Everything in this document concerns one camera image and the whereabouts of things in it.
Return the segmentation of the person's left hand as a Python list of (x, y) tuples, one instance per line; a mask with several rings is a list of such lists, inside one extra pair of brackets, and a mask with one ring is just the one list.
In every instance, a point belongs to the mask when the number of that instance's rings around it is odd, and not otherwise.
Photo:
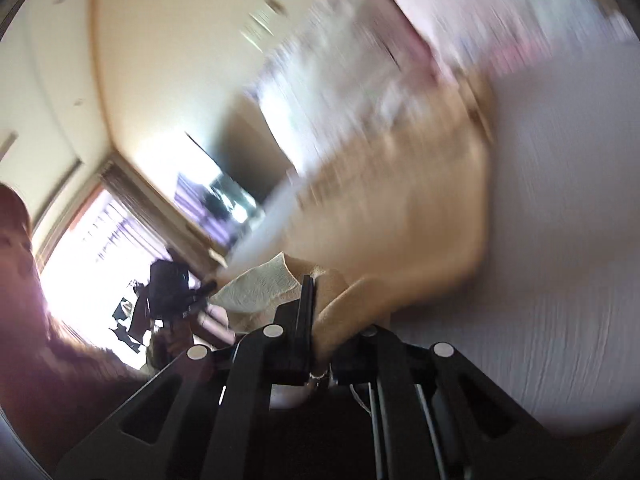
[(198, 317), (192, 315), (152, 333), (145, 353), (146, 364), (153, 370), (161, 370), (194, 345), (194, 332), (200, 328)]

